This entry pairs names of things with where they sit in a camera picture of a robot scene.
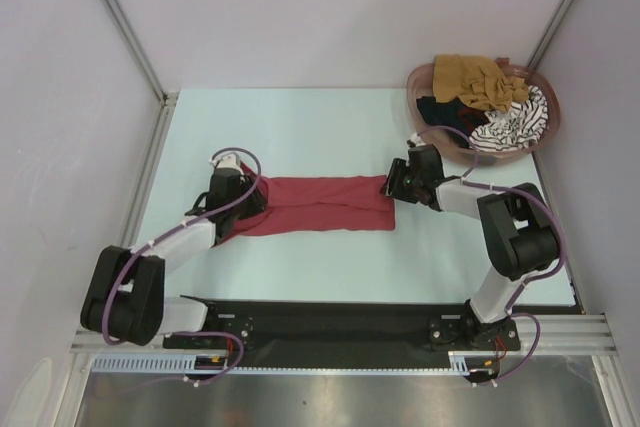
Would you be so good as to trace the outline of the red tank top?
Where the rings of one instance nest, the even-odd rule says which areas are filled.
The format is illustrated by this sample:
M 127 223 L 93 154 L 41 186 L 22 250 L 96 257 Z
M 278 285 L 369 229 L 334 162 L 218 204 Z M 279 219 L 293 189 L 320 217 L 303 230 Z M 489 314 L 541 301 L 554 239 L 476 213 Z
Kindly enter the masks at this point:
M 233 220 L 223 244 L 238 236 L 265 237 L 293 232 L 392 231 L 394 201 L 382 194 L 386 177 L 263 177 L 255 199 Z

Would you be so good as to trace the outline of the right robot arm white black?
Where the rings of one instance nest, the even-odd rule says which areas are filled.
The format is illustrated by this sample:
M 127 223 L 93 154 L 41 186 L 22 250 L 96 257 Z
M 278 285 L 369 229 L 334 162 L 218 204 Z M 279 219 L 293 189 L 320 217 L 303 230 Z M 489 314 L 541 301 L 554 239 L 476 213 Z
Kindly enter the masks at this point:
M 459 318 L 429 320 L 429 348 L 487 351 L 515 338 L 515 300 L 561 253 L 560 236 L 538 188 L 531 183 L 507 189 L 482 186 L 465 177 L 446 176 L 436 147 L 422 145 L 411 147 L 406 160 L 392 161 L 381 193 L 437 212 L 461 214 L 481 225 L 491 267 Z

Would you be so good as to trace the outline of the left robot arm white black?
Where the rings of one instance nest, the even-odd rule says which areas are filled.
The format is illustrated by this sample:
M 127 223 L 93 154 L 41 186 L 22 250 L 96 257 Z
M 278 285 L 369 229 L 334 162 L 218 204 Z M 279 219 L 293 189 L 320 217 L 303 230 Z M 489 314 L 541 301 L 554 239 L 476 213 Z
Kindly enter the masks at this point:
M 81 326 L 111 345 L 145 346 L 158 335 L 172 334 L 186 334 L 202 347 L 214 344 L 221 323 L 208 314 L 207 303 L 167 296 L 165 280 L 230 238 L 238 221 L 264 212 L 260 180 L 260 174 L 242 167 L 216 167 L 209 190 L 176 227 L 138 247 L 104 248 L 81 308 Z

